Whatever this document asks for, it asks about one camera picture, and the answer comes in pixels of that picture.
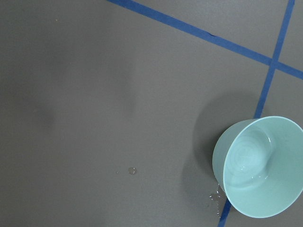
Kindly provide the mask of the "light green bowl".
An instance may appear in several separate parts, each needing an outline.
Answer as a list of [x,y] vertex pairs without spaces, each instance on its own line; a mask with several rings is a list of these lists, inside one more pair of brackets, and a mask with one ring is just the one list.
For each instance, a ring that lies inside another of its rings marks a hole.
[[303,130],[281,116],[244,120],[219,137],[215,178],[231,205],[251,218],[269,218],[303,191]]

